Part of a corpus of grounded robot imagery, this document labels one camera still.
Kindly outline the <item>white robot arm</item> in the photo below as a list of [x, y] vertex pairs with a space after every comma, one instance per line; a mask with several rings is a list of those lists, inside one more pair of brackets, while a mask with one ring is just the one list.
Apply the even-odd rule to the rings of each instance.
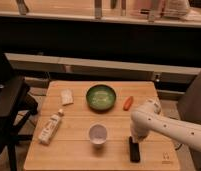
[[130, 130], [134, 143], [155, 131], [201, 152], [201, 125], [171, 119], [160, 114], [160, 104], [148, 99], [131, 112]]

